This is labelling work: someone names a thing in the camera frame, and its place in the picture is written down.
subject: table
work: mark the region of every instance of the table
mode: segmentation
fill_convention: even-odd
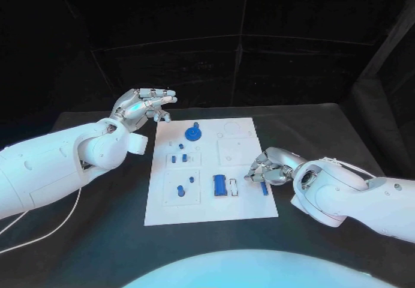
[[[314,160],[327,156],[370,173],[381,170],[335,104],[168,110],[172,120],[252,117],[262,149],[280,147]],[[61,113],[53,130],[95,122],[107,112]],[[375,234],[348,218],[338,228],[315,222],[290,204],[290,185],[272,187],[278,218],[143,227],[155,123],[142,156],[84,186],[74,213],[40,242],[0,255],[1,287],[119,287],[159,266],[231,249],[289,251],[332,261],[388,283],[415,284],[415,245]],[[76,193],[30,211],[0,237],[0,248],[54,229]],[[11,217],[1,221],[4,226]]]

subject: robotic hand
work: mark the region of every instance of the robotic hand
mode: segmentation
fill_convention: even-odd
[[[169,122],[161,105],[175,92],[131,89],[115,102],[107,118],[0,151],[0,219],[58,200],[116,168],[126,151],[142,154],[146,137],[132,133],[154,118]]]
[[[306,161],[273,147],[254,159],[244,179],[272,185],[292,181],[290,203],[319,223],[338,227],[350,216],[377,233],[415,243],[415,181],[374,177],[335,159]]]

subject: white board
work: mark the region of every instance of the white board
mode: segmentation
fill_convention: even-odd
[[[194,122],[201,137],[188,141],[184,132]],[[143,225],[276,217],[269,185],[267,195],[263,195],[260,183],[243,179],[260,152],[252,118],[159,122]],[[213,175],[217,174],[226,177],[226,196],[214,196]],[[230,193],[230,179],[236,180],[237,196]],[[178,197],[180,185],[182,197]]]

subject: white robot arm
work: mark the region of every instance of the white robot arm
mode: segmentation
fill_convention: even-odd
[[[338,227],[350,216],[377,233],[415,243],[415,181],[384,177],[363,180],[341,164],[328,158],[306,161],[269,147],[244,179],[273,185],[292,181],[290,203],[319,223]],[[254,173],[256,168],[262,168],[260,173]]]
[[[175,93],[131,89],[96,123],[25,140],[0,151],[0,219],[58,200],[116,168],[126,151],[142,154],[146,137],[132,133],[152,117],[169,115],[161,105]]]

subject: small blue piece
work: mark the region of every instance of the small blue piece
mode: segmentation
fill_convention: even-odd
[[[226,184],[224,184],[224,175],[214,175],[213,176],[213,184],[214,184],[214,196],[226,196]]]
[[[188,141],[197,141],[201,137],[201,131],[198,129],[198,123],[194,122],[192,127],[190,127],[184,132],[184,137]]]
[[[260,182],[260,187],[262,187],[263,196],[266,196],[267,195],[267,189],[266,189],[265,182]]]
[[[182,197],[184,196],[184,189],[182,189],[182,186],[177,186],[177,194],[178,194],[178,197]]]

